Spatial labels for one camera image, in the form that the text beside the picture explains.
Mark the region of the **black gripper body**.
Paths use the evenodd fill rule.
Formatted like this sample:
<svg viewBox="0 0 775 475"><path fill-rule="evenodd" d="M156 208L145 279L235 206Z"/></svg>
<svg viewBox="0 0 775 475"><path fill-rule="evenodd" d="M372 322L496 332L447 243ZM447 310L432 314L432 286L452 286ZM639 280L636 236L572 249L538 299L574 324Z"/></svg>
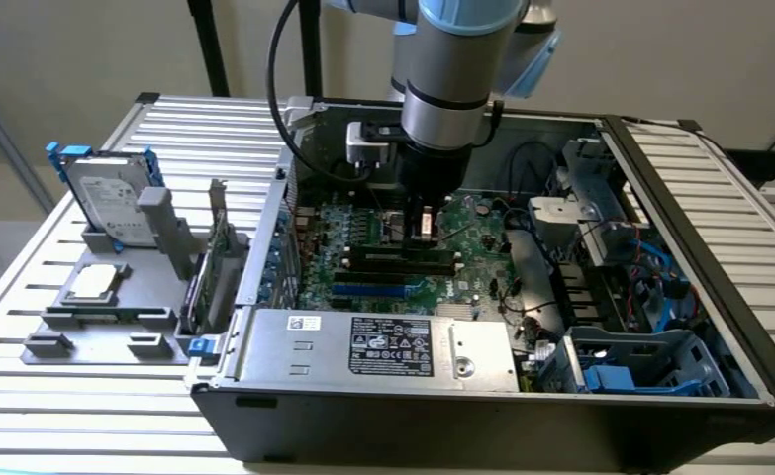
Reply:
<svg viewBox="0 0 775 475"><path fill-rule="evenodd" d="M407 195L420 201L439 201L463 183L471 158L470 145L448 150L402 143L398 147L398 181Z"/></svg>

